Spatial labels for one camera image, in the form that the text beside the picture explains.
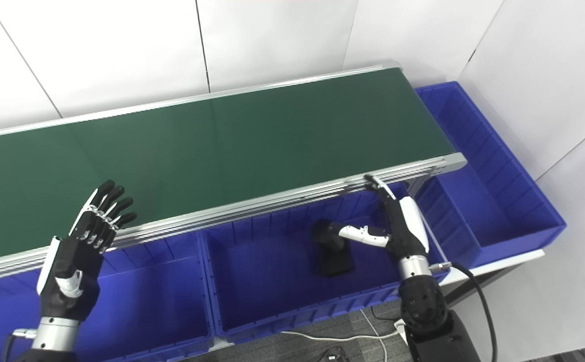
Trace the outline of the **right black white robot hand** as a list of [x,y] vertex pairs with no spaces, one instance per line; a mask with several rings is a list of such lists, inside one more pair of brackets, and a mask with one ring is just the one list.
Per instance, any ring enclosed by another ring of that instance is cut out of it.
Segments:
[[366,187],[375,192],[382,201],[383,211],[389,226],[389,234],[374,235],[370,227],[355,227],[338,222],[329,222],[327,232],[330,238],[359,241],[375,247],[383,247],[396,259],[411,256],[426,257],[429,252],[428,236],[421,211],[410,196],[399,199],[391,188],[372,174],[364,175]]

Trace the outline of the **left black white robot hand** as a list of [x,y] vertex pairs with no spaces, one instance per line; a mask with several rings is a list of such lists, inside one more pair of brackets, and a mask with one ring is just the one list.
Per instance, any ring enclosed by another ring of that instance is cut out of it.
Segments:
[[123,225],[137,217],[129,212],[133,198],[123,197],[124,192],[108,179],[88,197],[69,234],[53,237],[37,283],[42,318],[84,322],[92,312],[104,253]]

